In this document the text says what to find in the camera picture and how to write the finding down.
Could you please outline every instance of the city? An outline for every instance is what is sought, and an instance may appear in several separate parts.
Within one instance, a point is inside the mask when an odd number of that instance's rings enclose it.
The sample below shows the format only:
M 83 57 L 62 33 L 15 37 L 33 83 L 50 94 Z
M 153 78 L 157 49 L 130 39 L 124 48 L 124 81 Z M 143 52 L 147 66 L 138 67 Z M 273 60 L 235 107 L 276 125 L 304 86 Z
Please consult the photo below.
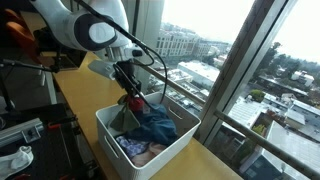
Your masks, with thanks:
M 275 42 L 270 47 L 228 115 L 320 170 L 320 66 L 281 54 L 280 46 Z M 170 23 L 161 24 L 156 46 L 168 66 L 168 78 L 203 100 L 230 49 L 229 43 L 206 40 Z M 153 68 L 164 74 L 159 62 Z M 163 89 L 162 81 L 154 76 L 149 80 L 149 92 Z M 201 112 L 201 105 L 170 87 L 167 95 L 195 115 Z M 269 178 L 308 179 L 226 123 L 209 150 L 246 179 L 266 174 L 271 174 Z

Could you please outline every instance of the blue cloth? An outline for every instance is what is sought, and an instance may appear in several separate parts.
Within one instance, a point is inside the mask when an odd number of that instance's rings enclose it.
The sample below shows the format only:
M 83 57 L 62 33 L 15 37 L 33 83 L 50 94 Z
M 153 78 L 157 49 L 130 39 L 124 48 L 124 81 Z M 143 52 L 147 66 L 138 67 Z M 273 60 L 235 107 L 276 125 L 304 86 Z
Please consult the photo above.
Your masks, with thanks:
M 125 150 L 130 159 L 132 159 L 137 154 L 143 153 L 148 148 L 149 144 L 149 142 L 126 139 L 124 136 L 118 136 L 116 140 Z
M 140 127 L 127 131 L 126 137 L 170 146 L 177 139 L 176 126 L 168 117 L 166 108 L 162 104 L 151 105 L 154 109 L 150 109 L 149 113 L 134 112 Z

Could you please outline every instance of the pink cloth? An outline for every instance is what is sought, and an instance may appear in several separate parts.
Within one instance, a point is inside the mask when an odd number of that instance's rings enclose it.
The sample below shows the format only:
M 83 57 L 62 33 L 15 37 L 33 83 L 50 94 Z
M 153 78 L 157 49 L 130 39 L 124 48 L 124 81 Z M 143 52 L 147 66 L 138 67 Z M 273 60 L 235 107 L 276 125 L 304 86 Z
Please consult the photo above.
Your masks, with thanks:
M 164 145 L 152 142 L 149 144 L 148 149 L 144 153 L 135 155 L 131 160 L 135 166 L 142 167 L 166 148 L 167 147 Z

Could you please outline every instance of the white basket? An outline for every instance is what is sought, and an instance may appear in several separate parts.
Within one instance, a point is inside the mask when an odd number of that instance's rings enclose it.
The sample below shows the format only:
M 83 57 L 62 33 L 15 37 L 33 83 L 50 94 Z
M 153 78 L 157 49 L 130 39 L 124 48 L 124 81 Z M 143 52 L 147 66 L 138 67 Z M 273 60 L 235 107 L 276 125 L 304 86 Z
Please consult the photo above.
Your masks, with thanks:
M 145 96 L 145 98 L 150 103 L 159 103 L 161 96 L 162 93 L 154 93 Z M 110 106 L 96 112 L 100 145 L 122 179 L 149 179 L 189 143 L 191 137 L 200 125 L 199 118 L 167 96 L 165 96 L 162 104 L 167 109 L 167 115 L 176 125 L 179 139 L 143 167 L 136 167 L 132 164 L 126 153 L 113 138 L 122 133 L 105 126 L 108 124 L 108 121 L 115 118 L 116 114 L 121 110 L 122 105 Z

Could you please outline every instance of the metal railing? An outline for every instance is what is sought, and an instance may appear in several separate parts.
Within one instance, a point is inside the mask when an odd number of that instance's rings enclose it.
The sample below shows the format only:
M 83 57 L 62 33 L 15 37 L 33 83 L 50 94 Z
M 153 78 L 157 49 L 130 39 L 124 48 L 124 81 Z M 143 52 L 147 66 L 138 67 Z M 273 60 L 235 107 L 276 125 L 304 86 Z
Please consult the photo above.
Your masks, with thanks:
M 157 72 L 156 70 L 150 67 L 143 67 L 146 71 L 150 74 L 154 75 L 156 78 L 160 79 L 161 81 L 165 81 L 165 78 L 162 74 Z M 167 80 L 168 85 L 171 86 L 173 89 L 178 91 L 179 93 L 185 95 L 187 98 L 193 100 L 194 102 L 198 103 L 200 106 L 204 106 L 205 101 L 196 95 L 192 94 L 191 92 L 184 89 L 182 86 L 178 85 L 177 83 L 171 81 L 170 79 Z M 302 163 L 295 157 L 291 156 L 290 154 L 286 153 L 285 151 L 281 150 L 279 147 L 275 146 L 274 144 L 270 143 L 265 138 L 259 136 L 255 132 L 251 131 L 250 129 L 244 127 L 242 124 L 238 123 L 236 120 L 232 119 L 228 115 L 223 112 L 215 111 L 214 115 L 224 121 L 225 123 L 229 124 L 240 133 L 244 134 L 247 138 L 252 140 L 253 142 L 257 143 L 259 146 L 263 147 L 264 149 L 268 150 L 270 153 L 290 165 L 291 167 L 295 168 L 305 176 L 309 177 L 310 179 L 320 179 L 320 173 L 315 171 L 314 169 L 310 168 L 306 164 Z

